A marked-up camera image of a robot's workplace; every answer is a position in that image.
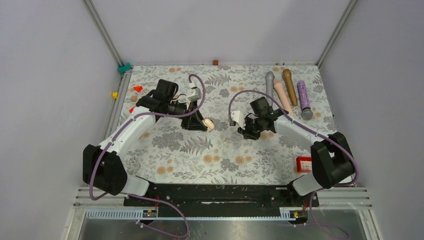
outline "white wall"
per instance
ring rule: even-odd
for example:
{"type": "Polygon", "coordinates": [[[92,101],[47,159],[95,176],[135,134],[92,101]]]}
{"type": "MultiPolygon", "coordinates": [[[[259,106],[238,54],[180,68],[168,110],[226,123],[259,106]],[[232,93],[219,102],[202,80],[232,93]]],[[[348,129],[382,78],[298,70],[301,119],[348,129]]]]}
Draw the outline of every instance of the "white wall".
{"type": "Polygon", "coordinates": [[[385,240],[424,234],[423,10],[358,1],[321,68],[385,240]]]}
{"type": "Polygon", "coordinates": [[[81,1],[0,2],[0,239],[60,239],[116,67],[81,1]]]}
{"type": "Polygon", "coordinates": [[[93,0],[125,62],[316,63],[349,0],[93,0]]]}

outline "red triangle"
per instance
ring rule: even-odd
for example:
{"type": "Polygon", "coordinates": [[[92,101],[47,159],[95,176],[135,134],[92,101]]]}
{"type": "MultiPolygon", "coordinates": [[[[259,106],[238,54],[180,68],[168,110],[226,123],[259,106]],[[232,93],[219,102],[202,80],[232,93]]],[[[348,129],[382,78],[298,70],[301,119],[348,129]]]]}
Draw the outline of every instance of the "red triangle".
{"type": "Polygon", "coordinates": [[[143,87],[142,86],[135,86],[135,87],[133,87],[134,88],[134,90],[136,90],[138,93],[139,92],[141,92],[142,90],[143,90],[143,87]]]}

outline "purple glitter cylinder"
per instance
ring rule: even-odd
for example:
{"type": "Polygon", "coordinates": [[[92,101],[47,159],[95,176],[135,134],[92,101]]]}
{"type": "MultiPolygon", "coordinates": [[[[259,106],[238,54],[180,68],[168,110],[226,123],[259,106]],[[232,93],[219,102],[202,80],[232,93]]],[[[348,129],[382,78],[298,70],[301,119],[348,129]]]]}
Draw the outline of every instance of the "purple glitter cylinder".
{"type": "Polygon", "coordinates": [[[297,91],[299,92],[300,108],[302,109],[302,118],[304,120],[310,120],[314,113],[311,110],[311,103],[308,98],[308,91],[304,81],[297,83],[297,91]]]}

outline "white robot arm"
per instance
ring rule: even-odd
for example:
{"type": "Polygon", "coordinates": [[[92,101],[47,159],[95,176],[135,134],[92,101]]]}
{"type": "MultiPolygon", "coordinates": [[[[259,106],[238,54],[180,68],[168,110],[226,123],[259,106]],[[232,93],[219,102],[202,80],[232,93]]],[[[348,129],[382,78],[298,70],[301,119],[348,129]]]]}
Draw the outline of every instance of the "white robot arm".
{"type": "MultiPolygon", "coordinates": [[[[354,165],[348,156],[331,142],[323,140],[319,136],[320,133],[312,127],[290,121],[280,109],[273,110],[265,97],[251,102],[250,105],[255,118],[251,118],[250,114],[244,117],[240,111],[231,112],[231,120],[237,123],[238,132],[245,139],[257,140],[262,131],[268,130],[294,140],[311,153],[312,171],[293,180],[287,186],[295,195],[305,196],[322,188],[332,188],[355,173],[354,165]]],[[[352,155],[343,134],[335,132],[325,137],[352,155]]]]}
{"type": "Polygon", "coordinates": [[[143,196],[149,187],[149,182],[140,177],[127,175],[121,159],[150,126],[160,117],[179,116],[183,129],[213,130],[213,122],[203,118],[196,110],[197,101],[202,97],[200,90],[190,83],[185,102],[174,99],[177,91],[176,83],[160,79],[156,89],[138,100],[131,115],[112,135],[97,146],[88,145],[83,152],[83,181],[90,184],[92,172],[96,169],[93,186],[112,195],[131,193],[143,196]]]}

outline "floral pattern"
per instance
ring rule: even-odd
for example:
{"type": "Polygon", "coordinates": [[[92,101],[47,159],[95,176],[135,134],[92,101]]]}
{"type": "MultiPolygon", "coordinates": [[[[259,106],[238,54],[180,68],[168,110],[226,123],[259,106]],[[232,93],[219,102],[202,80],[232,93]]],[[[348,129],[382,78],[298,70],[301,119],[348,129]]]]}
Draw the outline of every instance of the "floral pattern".
{"type": "MultiPolygon", "coordinates": [[[[322,133],[334,132],[336,126],[318,68],[286,67],[292,72],[294,84],[300,80],[306,83],[314,112],[311,120],[304,121],[300,107],[296,106],[293,107],[295,118],[322,133]]],[[[178,83],[178,94],[185,94],[189,87],[188,75],[194,73],[204,80],[206,88],[200,112],[214,122],[215,129],[212,132],[187,131],[181,129],[179,119],[162,117],[139,137],[123,159],[127,173],[157,183],[190,184],[287,184],[298,178],[296,158],[309,156],[306,149],[271,131],[262,132],[256,141],[246,140],[237,133],[236,126],[228,124],[228,104],[234,94],[242,90],[264,92],[266,73],[273,71],[275,78],[281,80],[284,68],[263,65],[135,66],[120,124],[130,115],[129,110],[135,102],[156,88],[159,79],[178,83]],[[143,90],[136,92],[134,86],[143,86],[143,90]]],[[[273,96],[280,102],[276,93],[273,96]]],[[[251,113],[250,102],[260,97],[251,92],[241,94],[231,109],[251,113]]]]}

